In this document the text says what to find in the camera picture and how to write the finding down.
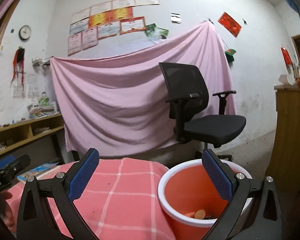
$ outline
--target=pink certificate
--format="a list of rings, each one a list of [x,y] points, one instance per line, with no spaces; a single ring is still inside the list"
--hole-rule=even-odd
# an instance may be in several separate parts
[[[82,48],[88,49],[98,45],[97,27],[87,29],[82,32]]]
[[[68,56],[82,50],[81,33],[68,38]]]

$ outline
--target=pink curtain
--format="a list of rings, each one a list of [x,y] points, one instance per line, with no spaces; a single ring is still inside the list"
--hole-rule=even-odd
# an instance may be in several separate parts
[[[219,100],[212,94],[233,89],[221,38],[210,22],[123,56],[52,58],[67,150],[85,153],[93,147],[101,156],[122,156],[176,143],[159,62],[200,69],[210,97],[208,107],[198,116],[218,114]],[[227,99],[226,111],[235,114],[232,96]]]

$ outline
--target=metal screw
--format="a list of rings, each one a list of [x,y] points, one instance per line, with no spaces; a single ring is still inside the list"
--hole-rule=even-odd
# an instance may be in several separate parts
[[[271,183],[273,181],[272,177],[268,176],[267,181]]]
[[[237,173],[237,178],[238,178],[238,179],[244,179],[244,174],[242,174],[242,173]]]
[[[30,176],[27,181],[31,182],[31,181],[34,181],[34,176]]]
[[[58,173],[57,173],[57,178],[58,178],[58,179],[62,179],[64,176],[65,176],[65,173],[64,173],[64,172],[58,172]]]

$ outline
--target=black seat cushion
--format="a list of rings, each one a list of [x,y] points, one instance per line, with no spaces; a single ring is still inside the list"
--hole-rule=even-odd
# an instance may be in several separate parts
[[[220,147],[236,138],[246,125],[241,115],[207,115],[185,123],[185,136]]]

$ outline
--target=green hat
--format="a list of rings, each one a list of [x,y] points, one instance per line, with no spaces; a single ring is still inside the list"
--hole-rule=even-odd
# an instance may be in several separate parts
[[[225,53],[228,63],[234,62],[233,55],[236,53],[236,51],[234,49],[228,49]]]

